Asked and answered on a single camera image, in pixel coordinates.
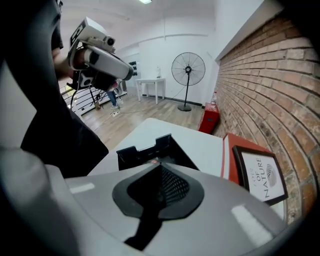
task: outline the person's hand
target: person's hand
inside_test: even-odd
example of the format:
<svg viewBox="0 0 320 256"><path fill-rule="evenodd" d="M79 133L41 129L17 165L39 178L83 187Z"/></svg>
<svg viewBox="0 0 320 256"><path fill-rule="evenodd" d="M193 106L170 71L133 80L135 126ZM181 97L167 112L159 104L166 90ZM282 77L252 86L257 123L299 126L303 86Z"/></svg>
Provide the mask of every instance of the person's hand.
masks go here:
<svg viewBox="0 0 320 256"><path fill-rule="evenodd" d="M73 66L76 69L81 69L83 65L85 64L85 49L79 49L75 52L74 58L73 58Z"/></svg>

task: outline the fan grille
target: fan grille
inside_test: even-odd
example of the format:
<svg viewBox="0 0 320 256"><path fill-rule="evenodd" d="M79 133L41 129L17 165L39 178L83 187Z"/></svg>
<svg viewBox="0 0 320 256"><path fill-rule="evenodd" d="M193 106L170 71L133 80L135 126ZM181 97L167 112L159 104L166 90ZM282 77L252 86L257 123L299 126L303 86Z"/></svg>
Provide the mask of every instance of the fan grille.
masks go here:
<svg viewBox="0 0 320 256"><path fill-rule="evenodd" d="M172 75L179 84L187 85L187 68L191 68L189 86L198 84L204 78L206 72L204 60L195 53L184 52L174 59L171 68Z"/></svg>

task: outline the wooden floor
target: wooden floor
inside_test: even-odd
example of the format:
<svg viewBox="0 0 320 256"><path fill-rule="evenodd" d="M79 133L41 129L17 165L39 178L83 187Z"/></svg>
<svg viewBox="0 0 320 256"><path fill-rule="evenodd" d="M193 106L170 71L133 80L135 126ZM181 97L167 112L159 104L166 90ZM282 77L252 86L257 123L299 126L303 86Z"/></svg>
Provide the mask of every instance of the wooden floor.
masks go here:
<svg viewBox="0 0 320 256"><path fill-rule="evenodd" d="M155 118L172 124L198 129L203 109L200 106L190 105L190 112L178 110L180 102L159 99L156 105L155 98L125 95L122 97L123 107L115 117L111 114L111 103L103 105L100 110L92 110L84 114L83 120L101 139L109 150L114 149L129 133L147 118Z"/></svg>

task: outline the black tray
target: black tray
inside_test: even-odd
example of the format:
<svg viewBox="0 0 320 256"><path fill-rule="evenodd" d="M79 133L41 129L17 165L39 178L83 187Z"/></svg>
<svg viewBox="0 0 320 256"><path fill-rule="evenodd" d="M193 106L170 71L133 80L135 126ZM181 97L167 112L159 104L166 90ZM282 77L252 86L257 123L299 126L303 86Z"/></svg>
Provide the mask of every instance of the black tray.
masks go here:
<svg viewBox="0 0 320 256"><path fill-rule="evenodd" d="M119 171L146 163L170 163L199 170L171 134L155 139L154 146L141 151L131 146L118 150L116 153L118 154Z"/></svg>

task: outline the black cover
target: black cover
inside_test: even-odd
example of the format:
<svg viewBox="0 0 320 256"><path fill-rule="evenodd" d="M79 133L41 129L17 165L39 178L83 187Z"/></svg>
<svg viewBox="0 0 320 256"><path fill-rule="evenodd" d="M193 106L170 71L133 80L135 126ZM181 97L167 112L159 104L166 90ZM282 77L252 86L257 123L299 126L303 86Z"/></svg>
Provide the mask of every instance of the black cover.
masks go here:
<svg viewBox="0 0 320 256"><path fill-rule="evenodd" d="M86 87L80 88L79 84L81 84L81 76L83 73L87 78L93 78L92 84L88 84ZM74 71L73 72L73 80L71 84L71 88L74 90L83 90L89 87L95 87L99 90L108 91L110 86L112 86L116 82L116 78L112 75L98 72L92 68L88 68L86 70Z"/></svg>
<svg viewBox="0 0 320 256"><path fill-rule="evenodd" d="M155 145L144 150L137 151L135 146L131 146L118 150L116 153L118 154L119 171L137 167L152 160L199 170L171 134L156 138Z"/></svg>
<svg viewBox="0 0 320 256"><path fill-rule="evenodd" d="M143 250L162 221L183 219L201 204L205 191L197 180L165 163L157 163L120 181L112 197L123 214L140 219L125 243Z"/></svg>

